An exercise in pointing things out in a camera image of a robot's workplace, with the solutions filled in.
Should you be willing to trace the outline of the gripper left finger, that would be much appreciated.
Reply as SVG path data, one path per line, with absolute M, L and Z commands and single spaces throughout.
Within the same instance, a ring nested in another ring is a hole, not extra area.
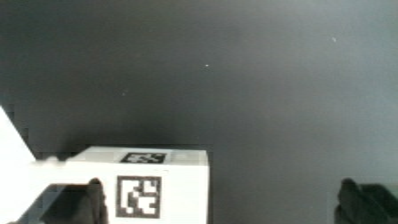
M 109 224 L 103 184 L 93 178 L 86 184 L 68 184 L 41 216 L 45 224 Z

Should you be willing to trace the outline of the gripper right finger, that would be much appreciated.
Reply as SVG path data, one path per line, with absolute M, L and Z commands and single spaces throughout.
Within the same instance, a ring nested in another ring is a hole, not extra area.
M 342 181 L 334 224 L 398 224 L 398 197 L 382 184 Z

